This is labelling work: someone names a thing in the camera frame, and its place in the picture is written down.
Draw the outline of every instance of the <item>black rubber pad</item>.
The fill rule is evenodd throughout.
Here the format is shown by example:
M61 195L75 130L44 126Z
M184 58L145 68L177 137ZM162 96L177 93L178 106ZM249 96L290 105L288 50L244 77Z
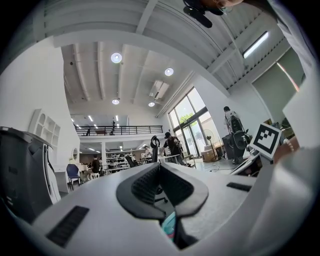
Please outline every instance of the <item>black rubber pad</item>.
M229 188L233 188L233 189L236 189L236 190L242 190L242 191L246 191L246 192L249 192L250 189L252 188L252 186L239 184L239 183L234 183L234 182L230 182L226 186L229 187Z
M46 237L58 246L65 247L88 212L88 208L75 206Z

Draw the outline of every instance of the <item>air conditioner unit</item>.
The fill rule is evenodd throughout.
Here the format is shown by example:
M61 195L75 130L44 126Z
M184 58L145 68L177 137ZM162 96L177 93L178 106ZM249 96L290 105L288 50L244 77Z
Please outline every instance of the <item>air conditioner unit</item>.
M155 100L161 99L165 95L168 88L169 84L157 80L154 82L149 96L153 97Z

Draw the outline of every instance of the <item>column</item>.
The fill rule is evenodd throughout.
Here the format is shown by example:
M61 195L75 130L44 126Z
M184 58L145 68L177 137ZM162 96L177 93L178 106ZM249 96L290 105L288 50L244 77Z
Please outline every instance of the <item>column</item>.
M102 156L102 168L106 168L107 156L106 156L106 143L101 142L101 156Z

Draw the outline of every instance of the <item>stand fan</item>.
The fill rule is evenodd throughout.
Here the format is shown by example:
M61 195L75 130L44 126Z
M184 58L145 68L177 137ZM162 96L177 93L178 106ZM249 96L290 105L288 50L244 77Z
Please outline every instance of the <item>stand fan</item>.
M214 148L214 146L212 145L212 142L211 142L211 141L215 141L214 133L209 129L203 130L203 133L204 133L204 137L201 136L202 143L204 145L211 145L211 148L212 148L213 154L214 154L214 158L218 160L219 159L218 154L216 155L215 148Z

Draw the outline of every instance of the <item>cardboard box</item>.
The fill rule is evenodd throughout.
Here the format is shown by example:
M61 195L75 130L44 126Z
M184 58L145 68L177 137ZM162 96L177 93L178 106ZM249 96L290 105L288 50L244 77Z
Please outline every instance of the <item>cardboard box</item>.
M201 156L204 162L213 162L216 159L212 149L201 152Z

